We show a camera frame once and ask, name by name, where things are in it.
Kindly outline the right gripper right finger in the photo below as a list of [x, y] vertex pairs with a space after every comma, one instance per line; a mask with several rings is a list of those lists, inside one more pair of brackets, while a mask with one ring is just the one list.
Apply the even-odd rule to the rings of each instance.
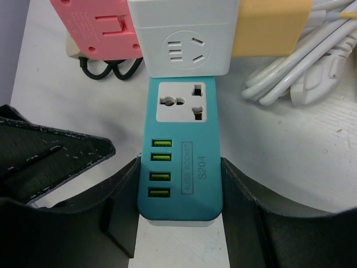
[[221, 160], [231, 267], [355, 267], [356, 209], [331, 213], [292, 201]]

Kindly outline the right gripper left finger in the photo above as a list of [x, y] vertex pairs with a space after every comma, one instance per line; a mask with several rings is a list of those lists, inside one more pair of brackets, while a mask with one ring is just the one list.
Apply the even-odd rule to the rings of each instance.
[[140, 159], [51, 208], [1, 199], [2, 267], [127, 267], [134, 256]]

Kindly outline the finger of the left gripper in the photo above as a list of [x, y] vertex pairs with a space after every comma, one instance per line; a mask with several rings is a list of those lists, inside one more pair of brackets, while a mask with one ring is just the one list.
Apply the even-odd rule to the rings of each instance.
[[107, 138], [36, 125], [1, 106], [1, 197], [31, 204], [115, 155]]

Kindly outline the teal USB power strip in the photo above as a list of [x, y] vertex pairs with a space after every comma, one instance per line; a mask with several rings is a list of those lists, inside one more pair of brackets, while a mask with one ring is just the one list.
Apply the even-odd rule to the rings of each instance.
[[220, 215], [213, 76], [149, 80], [137, 206], [154, 226], [207, 227]]

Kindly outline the beige power strip red sockets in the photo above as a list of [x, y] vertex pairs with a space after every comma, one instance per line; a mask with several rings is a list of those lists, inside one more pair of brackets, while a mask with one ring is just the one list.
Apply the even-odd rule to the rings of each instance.
[[84, 56], [70, 35], [67, 35], [66, 37], [66, 54], [73, 59], [78, 59], [79, 57]]

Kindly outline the pink plug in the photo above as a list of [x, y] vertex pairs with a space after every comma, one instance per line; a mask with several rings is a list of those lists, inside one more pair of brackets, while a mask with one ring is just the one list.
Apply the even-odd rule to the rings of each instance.
[[51, 0], [50, 3], [87, 57], [101, 61], [142, 57], [127, 1]]

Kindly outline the white power strip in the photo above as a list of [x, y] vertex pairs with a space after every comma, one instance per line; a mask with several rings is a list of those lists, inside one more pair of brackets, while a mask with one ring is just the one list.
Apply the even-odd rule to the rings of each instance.
[[141, 0], [128, 5], [149, 76], [228, 73], [239, 1]]

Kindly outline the yellow charger with cable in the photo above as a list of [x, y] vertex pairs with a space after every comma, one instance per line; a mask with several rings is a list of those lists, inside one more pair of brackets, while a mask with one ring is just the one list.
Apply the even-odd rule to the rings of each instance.
[[310, 0], [240, 1], [232, 57], [291, 54], [306, 26], [311, 7]]

